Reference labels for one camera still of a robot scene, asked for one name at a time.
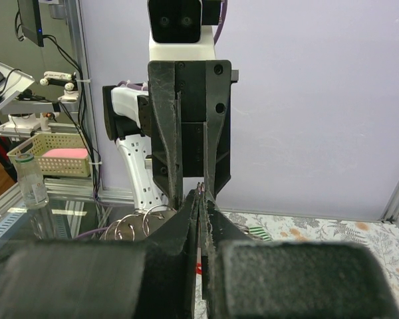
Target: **bottle lid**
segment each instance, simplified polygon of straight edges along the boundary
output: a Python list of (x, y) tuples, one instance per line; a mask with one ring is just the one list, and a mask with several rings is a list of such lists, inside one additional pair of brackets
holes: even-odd
[(34, 155), (32, 153), (24, 153), (16, 155), (15, 161), (17, 163), (28, 163), (34, 159)]

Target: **transparent jar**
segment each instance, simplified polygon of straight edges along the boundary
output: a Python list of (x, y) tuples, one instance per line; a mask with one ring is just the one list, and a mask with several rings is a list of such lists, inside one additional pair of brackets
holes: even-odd
[(15, 168), (18, 173), (19, 189), (28, 209), (44, 207), (49, 202), (49, 196), (40, 166), (31, 153), (19, 154), (15, 158)]

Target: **plastic basket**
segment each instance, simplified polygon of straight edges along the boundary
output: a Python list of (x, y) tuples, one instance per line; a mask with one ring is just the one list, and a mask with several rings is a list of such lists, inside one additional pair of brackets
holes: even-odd
[(90, 175), (86, 158), (43, 158), (42, 155), (55, 148), (84, 148), (80, 135), (68, 133), (38, 133), (7, 153), (15, 165), (18, 154), (33, 153), (43, 175), (87, 177)]

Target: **black monitor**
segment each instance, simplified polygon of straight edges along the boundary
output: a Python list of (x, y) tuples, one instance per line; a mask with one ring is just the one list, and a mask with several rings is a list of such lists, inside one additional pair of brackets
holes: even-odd
[(43, 47), (39, 0), (18, 0), (18, 7), (24, 37)]

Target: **pink cloth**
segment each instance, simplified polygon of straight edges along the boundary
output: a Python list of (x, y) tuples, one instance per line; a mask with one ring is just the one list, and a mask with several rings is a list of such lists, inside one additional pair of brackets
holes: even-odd
[(85, 148), (55, 148), (42, 155), (44, 158), (86, 158)]

